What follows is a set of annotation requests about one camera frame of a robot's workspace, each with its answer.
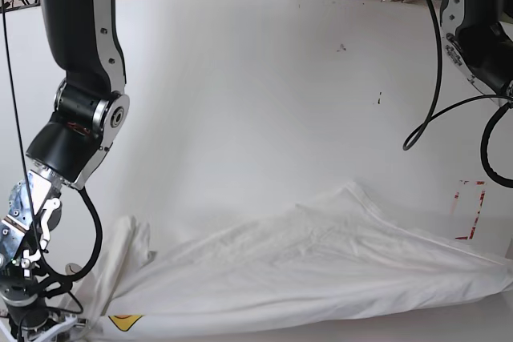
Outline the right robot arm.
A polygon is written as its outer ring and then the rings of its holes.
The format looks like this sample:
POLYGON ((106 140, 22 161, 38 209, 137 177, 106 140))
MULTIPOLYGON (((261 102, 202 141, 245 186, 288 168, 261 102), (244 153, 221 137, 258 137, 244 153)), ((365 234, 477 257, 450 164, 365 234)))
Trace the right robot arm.
POLYGON ((46 36, 65 71, 48 123, 21 160, 32 161, 1 221, 1 329, 10 341, 58 341, 83 328, 83 307, 51 307, 95 266, 103 242, 99 214, 85 185, 111 150, 127 116, 126 71, 115 24, 115 0, 39 0, 46 36), (56 272, 45 259, 62 213, 63 187, 75 189, 91 214, 95 242, 76 273, 56 272))

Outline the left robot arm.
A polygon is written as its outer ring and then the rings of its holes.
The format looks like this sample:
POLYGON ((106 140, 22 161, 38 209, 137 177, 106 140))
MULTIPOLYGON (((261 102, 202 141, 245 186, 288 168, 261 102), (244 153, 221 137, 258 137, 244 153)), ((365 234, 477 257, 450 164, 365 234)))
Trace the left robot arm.
POLYGON ((512 38, 501 24, 508 0, 442 0, 442 45, 454 66, 482 95, 512 96, 512 38))

